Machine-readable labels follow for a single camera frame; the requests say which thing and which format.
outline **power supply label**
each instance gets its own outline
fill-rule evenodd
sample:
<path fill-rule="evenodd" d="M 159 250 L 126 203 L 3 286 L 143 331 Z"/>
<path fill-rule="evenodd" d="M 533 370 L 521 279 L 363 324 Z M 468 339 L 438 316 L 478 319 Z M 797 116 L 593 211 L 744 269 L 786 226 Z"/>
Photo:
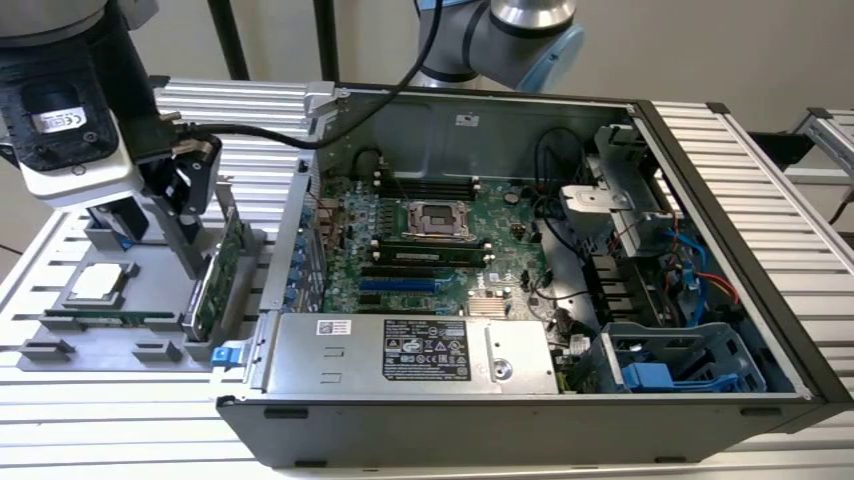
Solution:
<path fill-rule="evenodd" d="M 383 376 L 392 381 L 472 381 L 464 320 L 386 320 Z"/>

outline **white wall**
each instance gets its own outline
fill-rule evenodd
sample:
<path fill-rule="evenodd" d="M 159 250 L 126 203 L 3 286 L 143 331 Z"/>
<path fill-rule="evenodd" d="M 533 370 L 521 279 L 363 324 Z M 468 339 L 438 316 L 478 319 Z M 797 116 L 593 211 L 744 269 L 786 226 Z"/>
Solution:
<path fill-rule="evenodd" d="M 233 3 L 254 78 L 318 79 L 311 0 Z M 854 106 L 853 0 L 580 4 L 588 45 L 558 93 L 722 101 L 749 128 L 769 130 L 790 127 L 806 106 Z M 337 9 L 343 79 L 396 82 L 417 53 L 412 1 L 337 0 Z M 227 78 L 205 0 L 161 0 L 161 14 L 134 39 L 150 73 Z M 49 209 L 22 191 L 9 168 L 0 168 L 0 188 L 7 210 L 0 241 L 23 247 Z M 812 198 L 832 211 L 836 200 L 828 197 L 836 193 L 820 193 Z M 841 226 L 854 229 L 852 215 Z M 0 275 L 11 260 L 0 253 Z"/>

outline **motherboard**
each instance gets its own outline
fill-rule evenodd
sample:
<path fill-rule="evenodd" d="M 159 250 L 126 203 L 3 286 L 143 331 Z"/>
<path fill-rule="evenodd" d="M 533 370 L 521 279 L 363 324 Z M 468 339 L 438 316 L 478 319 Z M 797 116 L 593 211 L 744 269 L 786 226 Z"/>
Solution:
<path fill-rule="evenodd" d="M 521 182 L 329 179 L 319 213 L 326 313 L 549 318 L 546 271 Z"/>

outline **black pole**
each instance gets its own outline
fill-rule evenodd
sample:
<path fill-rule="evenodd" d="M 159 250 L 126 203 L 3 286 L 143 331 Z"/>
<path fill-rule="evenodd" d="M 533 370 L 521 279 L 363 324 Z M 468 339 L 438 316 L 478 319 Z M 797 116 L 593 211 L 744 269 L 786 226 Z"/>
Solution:
<path fill-rule="evenodd" d="M 335 33 L 334 0 L 315 0 L 315 24 L 318 26 L 318 51 L 321 54 L 321 76 L 338 83 L 338 36 Z"/>
<path fill-rule="evenodd" d="M 250 80 L 250 68 L 243 55 L 241 32 L 238 31 L 238 22 L 235 22 L 235 12 L 231 9 L 231 0 L 209 0 L 209 8 L 231 79 Z"/>

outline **robotic arm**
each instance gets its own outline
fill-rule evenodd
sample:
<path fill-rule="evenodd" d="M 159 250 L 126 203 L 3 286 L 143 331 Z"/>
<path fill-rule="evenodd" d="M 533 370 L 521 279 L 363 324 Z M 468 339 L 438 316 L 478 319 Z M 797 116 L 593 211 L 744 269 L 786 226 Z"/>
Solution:
<path fill-rule="evenodd" d="M 13 0 L 0 18 L 0 111 L 34 195 L 58 209 L 89 208 L 131 242 L 150 211 L 170 247 L 187 251 L 211 199 L 221 142 L 179 138 L 158 111 L 129 30 L 154 0 Z M 190 276 L 199 255 L 182 255 Z"/>
<path fill-rule="evenodd" d="M 437 0 L 421 0 L 421 41 Z M 445 0 L 440 37 L 414 85 L 468 87 L 484 75 L 521 92 L 553 88 L 585 41 L 576 0 Z"/>

